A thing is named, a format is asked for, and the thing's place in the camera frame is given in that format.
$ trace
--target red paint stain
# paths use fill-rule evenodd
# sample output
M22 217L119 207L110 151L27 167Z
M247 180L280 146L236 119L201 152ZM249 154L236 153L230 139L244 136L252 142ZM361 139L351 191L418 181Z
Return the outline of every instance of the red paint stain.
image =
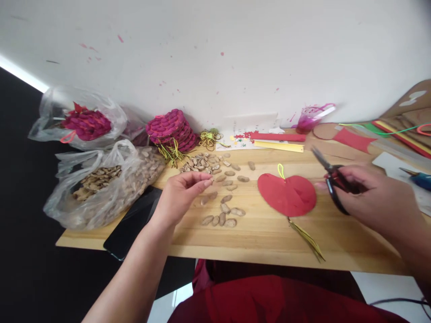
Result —
M292 120L293 120L293 118L295 117L295 115L296 115L296 112L295 112L295 114L293 115L293 117L290 119L290 121L289 121L289 122L292 122Z

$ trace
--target wooden tabletop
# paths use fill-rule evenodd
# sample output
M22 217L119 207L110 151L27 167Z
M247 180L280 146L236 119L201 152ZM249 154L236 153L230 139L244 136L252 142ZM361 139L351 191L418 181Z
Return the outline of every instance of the wooden tabletop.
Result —
M327 156L332 164L370 164L381 153L370 146L370 155L360 153L355 161ZM198 148L193 155L206 150ZM364 271L386 274L408 274L400 256L380 235L359 224L351 216L340 213L329 194L317 192L317 205L305 216L293 221L307 231L319 244L326 262L318 262L306 242L289 227L287 218L271 208L259 193L257 179L261 174L278 175L277 164L284 166L286 177L300 175L311 182L322 181L323 167L310 151L294 153L272 149L235 150L229 161L238 164L237 175L250 178L248 183L237 182L232 207L246 211L246 216L235 217L237 226L226 228L200 223L208 215L220 214L220 200L228 195L221 183L207 189L205 194L218 191L215 200L200 205L200 197L192 204L177 226L169 255L273 265L326 268L347 271ZM254 161L251 171L248 161ZM157 182L163 188L169 177L178 174L177 169L166 168ZM57 246L104 250L103 243L117 226L125 212L110 225L92 231L66 230Z

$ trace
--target red paper strip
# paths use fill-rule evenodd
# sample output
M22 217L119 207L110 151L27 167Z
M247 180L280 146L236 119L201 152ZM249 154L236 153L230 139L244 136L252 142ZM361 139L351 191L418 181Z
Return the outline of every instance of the red paper strip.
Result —
M261 134L252 133L251 139L253 140L283 140L283 141L305 141L306 135L295 134Z
M272 174L262 174L257 186L265 201L288 217L305 215L316 205L313 184L301 176L282 179Z
M374 138L366 138L360 135L356 135L353 132L347 130L346 128L343 128L339 133L337 133L333 139L365 153L369 153L368 145L373 141L377 140Z

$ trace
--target white wall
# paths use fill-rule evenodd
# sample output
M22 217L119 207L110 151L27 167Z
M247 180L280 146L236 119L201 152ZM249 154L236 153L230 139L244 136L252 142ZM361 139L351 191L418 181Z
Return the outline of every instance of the white wall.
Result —
M147 117L277 111L287 126L335 102L329 121L355 122L431 76L430 18L427 0L1 0L0 55Z

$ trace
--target black phone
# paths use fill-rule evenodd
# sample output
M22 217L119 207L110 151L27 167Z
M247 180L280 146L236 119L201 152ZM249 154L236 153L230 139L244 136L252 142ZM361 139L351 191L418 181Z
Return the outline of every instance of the black phone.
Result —
M142 228L153 216L162 190L153 186L133 203L130 210L103 244L111 255L123 261Z

